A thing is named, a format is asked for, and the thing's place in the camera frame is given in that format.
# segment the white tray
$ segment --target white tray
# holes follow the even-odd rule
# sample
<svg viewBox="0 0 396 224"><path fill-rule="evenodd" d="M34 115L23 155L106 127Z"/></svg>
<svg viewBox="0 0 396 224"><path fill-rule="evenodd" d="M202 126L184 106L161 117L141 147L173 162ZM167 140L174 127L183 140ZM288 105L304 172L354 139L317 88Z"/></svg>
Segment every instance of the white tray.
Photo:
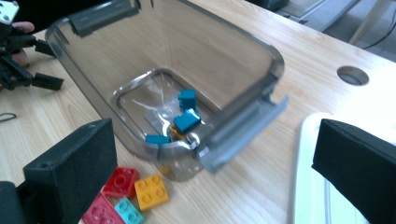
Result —
<svg viewBox="0 0 396 224"><path fill-rule="evenodd" d="M396 146L396 130L384 124L359 123L337 119L329 114L316 113L308 116L300 131L296 151L293 191L290 194L288 223L358 224L369 223L329 181L311 168L322 119L335 119L349 123Z"/></svg>

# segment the wooden tabletop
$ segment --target wooden tabletop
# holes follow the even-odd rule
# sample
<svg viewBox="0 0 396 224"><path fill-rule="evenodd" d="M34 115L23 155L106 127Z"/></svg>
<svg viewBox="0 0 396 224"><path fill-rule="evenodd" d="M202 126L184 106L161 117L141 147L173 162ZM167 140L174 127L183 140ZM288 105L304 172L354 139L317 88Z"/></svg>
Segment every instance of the wooden tabletop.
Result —
<svg viewBox="0 0 396 224"><path fill-rule="evenodd" d="M143 213L147 223L286 223L299 126L315 112L396 127L396 63L355 48L242 0L191 0L277 48L285 74L274 99L289 105L234 161L216 175L202 171L183 183L165 180L170 202ZM36 36L44 38L44 33ZM19 185L22 168L81 125L100 119L56 59L27 50L28 70L64 78L60 91L17 88L0 91L0 180ZM337 70L353 66L366 85L345 83ZM141 176L155 166L127 152L116 140L120 166Z"/></svg>

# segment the gray handle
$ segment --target gray handle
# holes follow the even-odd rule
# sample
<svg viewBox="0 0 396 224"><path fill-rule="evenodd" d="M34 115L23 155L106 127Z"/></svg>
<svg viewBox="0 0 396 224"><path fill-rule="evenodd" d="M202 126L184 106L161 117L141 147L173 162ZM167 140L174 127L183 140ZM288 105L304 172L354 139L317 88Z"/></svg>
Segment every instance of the gray handle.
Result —
<svg viewBox="0 0 396 224"><path fill-rule="evenodd" d="M139 13L138 6L132 7L129 0L113 0L72 14L68 18L76 35L84 37L112 22L137 13Z"/></svg>
<svg viewBox="0 0 396 224"><path fill-rule="evenodd" d="M235 100L221 114L221 124L209 132L197 149L197 158L210 173L215 173L224 164L230 162L266 125L268 125L288 103L286 97L279 105L270 101L272 88L260 96L242 96Z"/></svg>

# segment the black foam block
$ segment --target black foam block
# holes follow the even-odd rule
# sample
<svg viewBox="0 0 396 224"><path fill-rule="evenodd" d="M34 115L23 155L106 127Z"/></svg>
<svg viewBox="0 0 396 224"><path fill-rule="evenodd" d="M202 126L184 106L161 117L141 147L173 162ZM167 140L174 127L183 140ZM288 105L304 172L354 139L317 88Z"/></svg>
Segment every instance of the black foam block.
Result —
<svg viewBox="0 0 396 224"><path fill-rule="evenodd" d="M88 123L23 168L46 223L78 223L117 167L111 119Z"/></svg>
<svg viewBox="0 0 396 224"><path fill-rule="evenodd" d="M365 218L396 223L396 147L355 126L323 119L312 167Z"/></svg>

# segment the person's hand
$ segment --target person's hand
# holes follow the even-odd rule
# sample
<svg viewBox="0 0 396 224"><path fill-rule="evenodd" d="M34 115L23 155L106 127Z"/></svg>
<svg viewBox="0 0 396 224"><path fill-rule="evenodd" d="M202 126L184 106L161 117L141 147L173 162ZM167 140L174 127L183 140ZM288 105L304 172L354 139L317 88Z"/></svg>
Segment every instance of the person's hand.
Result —
<svg viewBox="0 0 396 224"><path fill-rule="evenodd" d="M23 29L25 33L32 32L35 29L35 26L29 21L18 21L12 23L14 27L20 27ZM21 49L20 52L13 54L12 59L20 64L21 66L26 66L29 63L29 59L27 58L26 52Z"/></svg>

